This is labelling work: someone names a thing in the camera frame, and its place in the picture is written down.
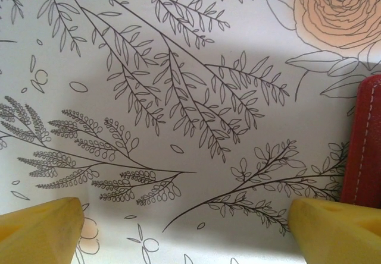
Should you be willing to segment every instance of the red object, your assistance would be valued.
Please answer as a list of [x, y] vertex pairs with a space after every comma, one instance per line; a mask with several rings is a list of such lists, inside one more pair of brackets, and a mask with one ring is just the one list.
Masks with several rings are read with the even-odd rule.
[[340, 202], [381, 208], [381, 75], [358, 88]]

